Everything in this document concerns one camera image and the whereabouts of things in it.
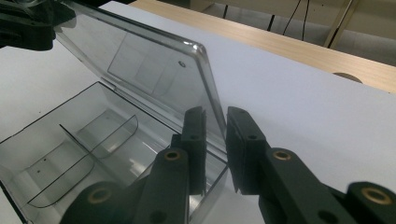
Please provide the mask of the clear plastic compartment box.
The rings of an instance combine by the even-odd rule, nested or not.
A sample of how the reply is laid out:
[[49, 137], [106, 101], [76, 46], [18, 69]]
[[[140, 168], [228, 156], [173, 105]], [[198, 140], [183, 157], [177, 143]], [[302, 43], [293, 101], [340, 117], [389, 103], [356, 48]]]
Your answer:
[[88, 186], [127, 187], [149, 173], [195, 107], [206, 115], [205, 190], [190, 199], [201, 224], [224, 185], [225, 121], [205, 48], [63, 1], [48, 51], [0, 48], [1, 224], [59, 224]]

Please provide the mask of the white table cover board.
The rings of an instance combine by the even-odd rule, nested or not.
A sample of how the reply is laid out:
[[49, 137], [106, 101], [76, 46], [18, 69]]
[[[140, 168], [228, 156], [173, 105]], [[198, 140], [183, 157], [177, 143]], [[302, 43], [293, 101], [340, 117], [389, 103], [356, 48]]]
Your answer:
[[[201, 44], [224, 121], [229, 106], [246, 110], [272, 147], [296, 153], [322, 183], [396, 192], [396, 94], [135, 7], [99, 8]], [[263, 224], [256, 198], [234, 192], [228, 167], [201, 224]]]

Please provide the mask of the vertical metal wall strip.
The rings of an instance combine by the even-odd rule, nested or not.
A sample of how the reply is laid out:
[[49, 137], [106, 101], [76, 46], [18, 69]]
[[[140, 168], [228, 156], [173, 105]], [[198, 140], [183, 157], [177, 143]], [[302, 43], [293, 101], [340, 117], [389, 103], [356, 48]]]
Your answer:
[[327, 49], [334, 49], [351, 20], [357, 5], [360, 0], [344, 0], [343, 5], [331, 26], [331, 30], [324, 42], [324, 47]]

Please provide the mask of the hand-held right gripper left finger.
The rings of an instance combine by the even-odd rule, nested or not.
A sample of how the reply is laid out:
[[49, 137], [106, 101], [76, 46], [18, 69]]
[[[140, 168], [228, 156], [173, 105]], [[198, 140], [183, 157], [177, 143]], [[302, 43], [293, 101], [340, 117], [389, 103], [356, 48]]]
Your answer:
[[182, 133], [174, 134], [171, 147], [187, 152], [189, 157], [190, 195], [205, 192], [206, 115], [201, 106], [186, 111]]

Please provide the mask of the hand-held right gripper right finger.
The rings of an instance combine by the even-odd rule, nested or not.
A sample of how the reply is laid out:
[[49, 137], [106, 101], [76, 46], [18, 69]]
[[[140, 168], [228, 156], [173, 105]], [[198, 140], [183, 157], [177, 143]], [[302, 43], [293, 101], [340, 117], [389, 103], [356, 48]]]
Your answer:
[[226, 150], [235, 191], [244, 195], [260, 193], [260, 160], [269, 147], [253, 117], [242, 108], [229, 106]]

